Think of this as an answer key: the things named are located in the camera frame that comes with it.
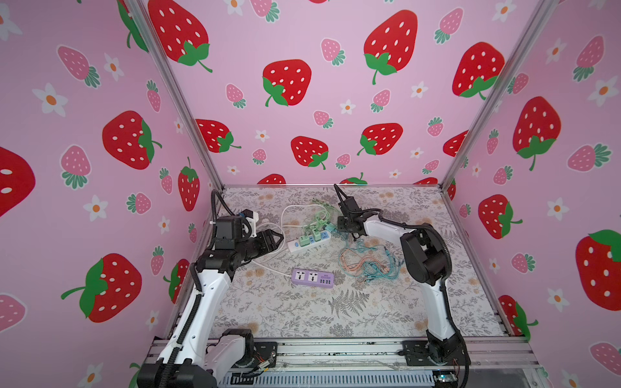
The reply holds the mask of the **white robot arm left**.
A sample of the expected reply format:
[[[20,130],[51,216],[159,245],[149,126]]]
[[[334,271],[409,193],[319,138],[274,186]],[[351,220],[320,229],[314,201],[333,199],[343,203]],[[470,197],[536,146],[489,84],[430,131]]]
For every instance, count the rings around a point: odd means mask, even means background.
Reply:
[[[235,329],[209,348],[216,313],[235,272],[242,264],[275,252],[284,235],[267,229],[254,237],[218,239],[190,266],[190,299],[163,352],[154,363],[144,362],[138,387],[217,387],[235,363],[253,357],[250,331]]]

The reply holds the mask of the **light green charger plug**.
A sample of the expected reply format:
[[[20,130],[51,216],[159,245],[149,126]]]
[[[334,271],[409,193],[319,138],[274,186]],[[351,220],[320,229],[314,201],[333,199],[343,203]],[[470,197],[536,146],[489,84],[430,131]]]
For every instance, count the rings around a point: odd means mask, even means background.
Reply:
[[[313,243],[313,239],[309,235],[300,236],[297,240],[298,247],[307,247]]]

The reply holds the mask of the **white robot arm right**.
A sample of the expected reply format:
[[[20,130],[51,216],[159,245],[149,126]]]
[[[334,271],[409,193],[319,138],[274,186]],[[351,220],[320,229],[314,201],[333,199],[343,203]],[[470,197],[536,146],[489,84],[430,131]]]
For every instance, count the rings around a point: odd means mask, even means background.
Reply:
[[[401,247],[409,275],[420,283],[428,317],[426,334],[430,360],[446,365],[462,357],[464,366],[469,367],[467,344],[453,320],[446,287],[452,273],[451,254],[433,226],[398,223],[367,212],[340,216],[337,229],[354,237],[375,237]]]

